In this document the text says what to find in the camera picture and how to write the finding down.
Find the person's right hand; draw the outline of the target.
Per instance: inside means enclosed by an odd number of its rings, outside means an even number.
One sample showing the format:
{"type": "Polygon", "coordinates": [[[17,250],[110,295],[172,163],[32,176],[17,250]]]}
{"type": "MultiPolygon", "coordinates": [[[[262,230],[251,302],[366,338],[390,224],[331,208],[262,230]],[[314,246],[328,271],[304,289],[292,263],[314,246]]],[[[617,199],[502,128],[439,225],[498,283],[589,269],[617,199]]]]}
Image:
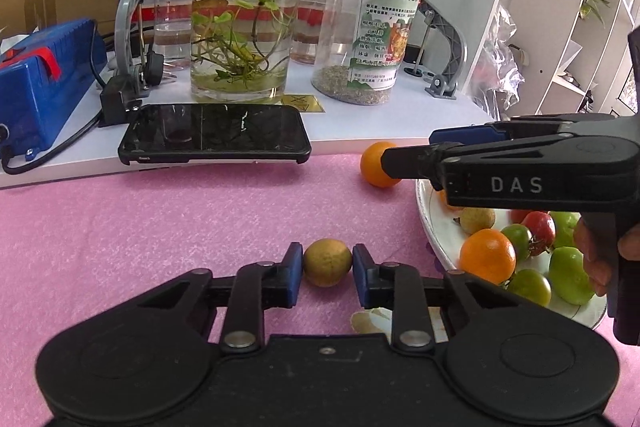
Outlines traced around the person's right hand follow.
{"type": "MultiPolygon", "coordinates": [[[[576,247],[584,255],[584,270],[589,277],[589,282],[594,293],[598,296],[606,294],[608,283],[612,279],[613,269],[611,265],[599,254],[596,239],[586,225],[584,219],[580,219],[574,230],[574,242],[576,247]]],[[[618,253],[629,261],[640,260],[640,225],[630,229],[617,244],[618,253]]]]}

